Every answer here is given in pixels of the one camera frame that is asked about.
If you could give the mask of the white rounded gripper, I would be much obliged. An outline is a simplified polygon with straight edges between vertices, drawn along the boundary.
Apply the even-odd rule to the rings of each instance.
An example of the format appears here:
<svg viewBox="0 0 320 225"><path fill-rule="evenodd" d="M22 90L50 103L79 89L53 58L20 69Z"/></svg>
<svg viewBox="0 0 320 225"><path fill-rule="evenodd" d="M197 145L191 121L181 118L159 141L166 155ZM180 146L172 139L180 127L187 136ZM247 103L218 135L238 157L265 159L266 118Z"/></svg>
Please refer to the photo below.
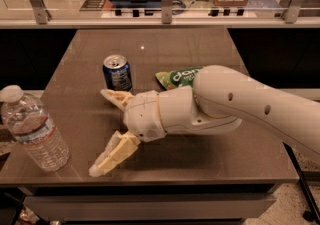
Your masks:
<svg viewBox="0 0 320 225"><path fill-rule="evenodd" d="M116 131L112 135L104 152L90 167L91 177L99 177L113 170L138 150L141 141L151 142L166 136L159 114L158 92L152 90L134 97L130 92L111 89L102 89L100 93L124 112L123 122L130 132L121 134Z"/></svg>

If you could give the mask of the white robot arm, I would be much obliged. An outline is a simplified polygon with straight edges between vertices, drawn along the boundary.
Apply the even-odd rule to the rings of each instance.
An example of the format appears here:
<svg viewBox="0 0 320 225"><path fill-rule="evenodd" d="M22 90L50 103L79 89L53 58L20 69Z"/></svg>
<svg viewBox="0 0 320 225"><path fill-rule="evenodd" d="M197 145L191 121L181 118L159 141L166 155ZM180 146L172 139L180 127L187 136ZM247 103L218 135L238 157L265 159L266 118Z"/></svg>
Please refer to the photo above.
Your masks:
<svg viewBox="0 0 320 225"><path fill-rule="evenodd" d="M320 103L267 85L220 65L203 67L192 85L133 95L103 89L123 113L128 131L115 132L89 169L99 177L129 158L142 142L166 135L217 135L242 121L259 124L308 156L320 160Z"/></svg>

